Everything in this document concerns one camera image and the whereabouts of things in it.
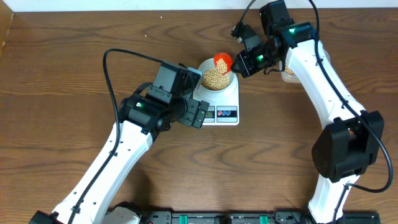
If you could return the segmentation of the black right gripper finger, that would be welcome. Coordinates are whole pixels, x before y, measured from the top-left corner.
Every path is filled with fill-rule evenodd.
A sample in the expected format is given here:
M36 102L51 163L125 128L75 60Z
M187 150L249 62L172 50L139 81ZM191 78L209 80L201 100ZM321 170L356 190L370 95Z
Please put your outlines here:
M246 66L244 62L244 54L241 52L237 54L236 58L233 61L233 64L231 66L232 71L245 71Z
M240 67L239 65L235 65L232 68L232 71L234 73L239 73L243 78L247 78L249 76L249 73L248 73L247 69L244 68L244 67Z

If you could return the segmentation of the red plastic measuring scoop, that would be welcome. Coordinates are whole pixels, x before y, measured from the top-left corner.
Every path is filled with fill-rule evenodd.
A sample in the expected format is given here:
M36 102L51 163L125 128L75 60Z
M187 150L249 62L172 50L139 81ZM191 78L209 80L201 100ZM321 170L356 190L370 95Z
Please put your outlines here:
M215 67L216 67L216 61L221 59L221 58L228 64L228 72L230 72L231 71L231 66L233 64L233 59L227 53L221 52L221 53L215 54L215 56L213 57L213 61L214 61Z

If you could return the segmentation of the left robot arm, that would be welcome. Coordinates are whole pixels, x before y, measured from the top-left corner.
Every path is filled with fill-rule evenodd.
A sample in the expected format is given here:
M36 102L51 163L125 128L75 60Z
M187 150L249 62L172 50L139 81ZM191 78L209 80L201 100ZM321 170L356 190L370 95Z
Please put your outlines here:
M122 101L106 144L71 193L52 213L37 211L31 223L139 223L141 214L109 205L137 161L173 122L200 128L209 104L191 95L138 93Z

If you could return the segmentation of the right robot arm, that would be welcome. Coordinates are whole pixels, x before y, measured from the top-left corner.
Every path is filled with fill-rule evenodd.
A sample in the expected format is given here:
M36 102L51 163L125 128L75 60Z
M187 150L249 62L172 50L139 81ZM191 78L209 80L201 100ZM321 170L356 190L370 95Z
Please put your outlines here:
M383 149L384 120L368 112L350 94L328 60L319 26L296 23L283 1L263 6L260 18L266 41L243 20L231 35L244 44L231 69L247 78L257 72L291 71L314 105L322 132L312 147L319 178L308 203L313 223L335 223L343 216L348 192Z

